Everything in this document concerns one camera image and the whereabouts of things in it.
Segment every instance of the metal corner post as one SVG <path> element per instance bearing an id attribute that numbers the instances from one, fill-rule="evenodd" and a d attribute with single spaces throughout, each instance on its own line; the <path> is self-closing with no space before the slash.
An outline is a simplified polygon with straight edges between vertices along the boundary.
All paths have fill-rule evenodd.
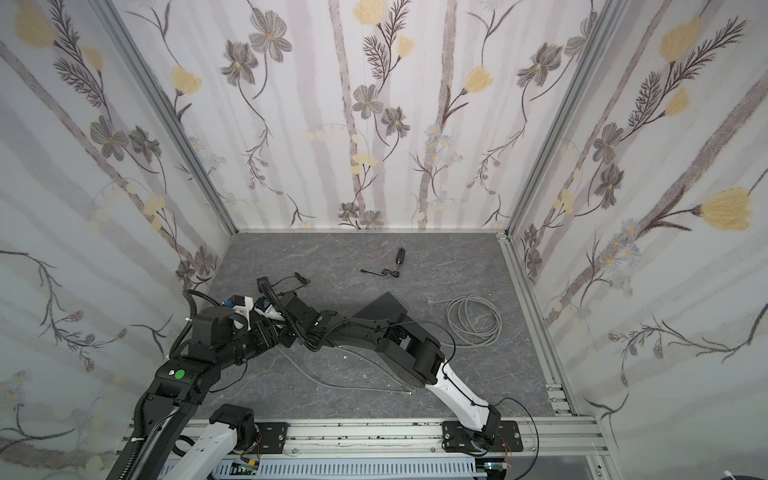
<path id="1" fill-rule="evenodd" d="M 598 22 L 594 26 L 593 34 L 587 41 L 584 48 L 584 57 L 578 63 L 576 73 L 568 85 L 563 102 L 554 116 L 552 126 L 547 133 L 547 139 L 541 146 L 534 167 L 528 175 L 522 194 L 518 199 L 515 209 L 512 211 L 509 224 L 505 230 L 507 238 L 511 238 L 520 222 L 522 222 L 525 212 L 531 206 L 533 197 L 538 189 L 545 171 L 557 152 L 558 145 L 568 127 L 568 122 L 576 112 L 576 107 L 587 89 L 588 83 L 593 75 L 595 68 L 600 61 L 605 48 L 607 47 L 611 36 L 621 19 L 624 7 L 630 0 L 607 0 L 603 11 L 598 16 Z"/>
<path id="2" fill-rule="evenodd" d="M 109 35 L 115 48 L 120 53 L 123 61 L 127 64 L 139 88 L 149 101 L 154 113 L 165 127 L 166 132 L 180 150 L 182 157 L 187 162 L 192 176 L 200 185 L 204 195 L 210 202 L 211 207 L 216 212 L 221 223 L 226 227 L 230 235 L 237 233 L 237 226 L 230 216 L 227 208 L 221 201 L 219 194 L 211 183 L 210 178 L 205 173 L 205 169 L 200 159 L 194 153 L 187 136 L 184 134 L 184 128 L 176 118 L 176 114 L 171 110 L 166 97 L 155 80 L 152 70 L 147 62 L 141 57 L 136 44 L 128 33 L 125 23 L 123 23 L 118 10 L 115 8 L 112 0 L 88 0 L 96 16 L 104 26 L 107 35 Z"/>

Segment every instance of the dark gray flat panel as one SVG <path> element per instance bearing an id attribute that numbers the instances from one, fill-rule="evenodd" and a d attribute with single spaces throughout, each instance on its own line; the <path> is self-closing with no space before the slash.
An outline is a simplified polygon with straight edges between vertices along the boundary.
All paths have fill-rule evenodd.
<path id="1" fill-rule="evenodd" d="M 400 278 L 357 271 L 359 268 L 394 269 L 398 247 L 406 249 Z M 302 300 L 317 310 L 338 310 L 347 315 L 388 290 L 413 319 L 447 326 L 445 304 L 431 302 L 468 293 L 489 298 L 504 318 L 501 339 L 486 349 L 460 349 L 451 361 L 453 369 L 489 402 L 512 396 L 526 405 L 533 416 L 553 415 L 531 337 L 495 235 L 239 233 L 220 266 L 210 295 L 219 300 L 233 293 L 258 297 L 256 279 L 259 276 L 267 275 L 274 282 L 294 271 L 312 280 L 297 292 Z M 276 291 L 295 286 L 298 286 L 297 280 L 286 280 Z M 445 340 L 443 349 L 450 355 L 447 335 L 434 326 L 425 327 Z M 333 385 L 400 388 L 362 360 L 337 349 L 325 348 L 312 353 L 296 343 L 284 351 L 315 378 Z M 361 352 L 383 365 L 375 353 Z M 237 379 L 242 368 L 226 371 L 216 388 Z M 262 419 L 452 416 L 450 410 L 426 390 L 406 396 L 318 386 L 274 350 L 251 360 L 245 378 L 235 386 L 209 395 L 198 410 L 197 418 L 207 418 L 225 402 L 249 406 L 256 417 Z M 502 415 L 525 415 L 519 406 L 509 401 L 499 410 Z"/>

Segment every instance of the floral wallpaper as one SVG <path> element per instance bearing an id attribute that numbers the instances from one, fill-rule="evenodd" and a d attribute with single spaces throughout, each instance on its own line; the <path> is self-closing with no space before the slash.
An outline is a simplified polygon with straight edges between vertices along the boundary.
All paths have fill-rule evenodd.
<path id="1" fill-rule="evenodd" d="M 514 232 L 627 480 L 768 470 L 766 21 L 630 2 Z"/>
<path id="2" fill-rule="evenodd" d="M 0 12 L 0 476 L 103 478 L 230 236 L 87 3 Z"/>
<path id="3" fill-rule="evenodd" d="M 506 227 L 602 7 L 115 4 L 238 227 L 339 230 Z"/>

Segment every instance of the black charger cable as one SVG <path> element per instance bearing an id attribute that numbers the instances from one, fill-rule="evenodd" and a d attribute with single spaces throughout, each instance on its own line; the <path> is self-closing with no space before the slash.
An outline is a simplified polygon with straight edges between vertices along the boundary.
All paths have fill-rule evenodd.
<path id="1" fill-rule="evenodd" d="M 400 247 L 397 250 L 397 257 L 395 257 L 395 264 L 397 265 L 396 269 L 390 270 L 388 268 L 385 268 L 384 270 L 382 270 L 381 273 L 371 272 L 371 271 L 368 271 L 368 270 L 364 270 L 362 268 L 359 269 L 359 271 L 361 271 L 363 273 L 370 273 L 371 275 L 376 275 L 376 276 L 391 275 L 391 276 L 394 276 L 395 278 L 398 278 L 398 277 L 400 277 L 400 267 L 402 266 L 403 262 L 405 262 L 405 261 L 406 261 L 406 249 L 403 248 L 403 247 Z"/>

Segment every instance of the black mounting plate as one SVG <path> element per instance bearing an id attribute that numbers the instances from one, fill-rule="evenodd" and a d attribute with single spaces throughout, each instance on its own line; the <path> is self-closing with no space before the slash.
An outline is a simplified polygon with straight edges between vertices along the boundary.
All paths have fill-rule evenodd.
<path id="1" fill-rule="evenodd" d="M 261 455 L 265 454 L 281 454 L 283 453 L 283 447 L 286 444 L 286 433 L 288 432 L 288 424 L 284 422 L 275 423 L 257 423 L 261 434 L 261 440 L 259 441 L 258 452 Z"/>
<path id="2" fill-rule="evenodd" d="M 443 446 L 446 452 L 477 453 L 478 449 L 472 444 L 473 435 L 472 430 L 464 429 L 459 422 L 442 423 Z M 523 451 L 523 439 L 520 436 L 517 422 L 510 420 L 498 424 L 498 435 L 496 436 L 496 443 L 491 448 L 491 453 L 504 453 L 502 438 L 513 452 Z"/>

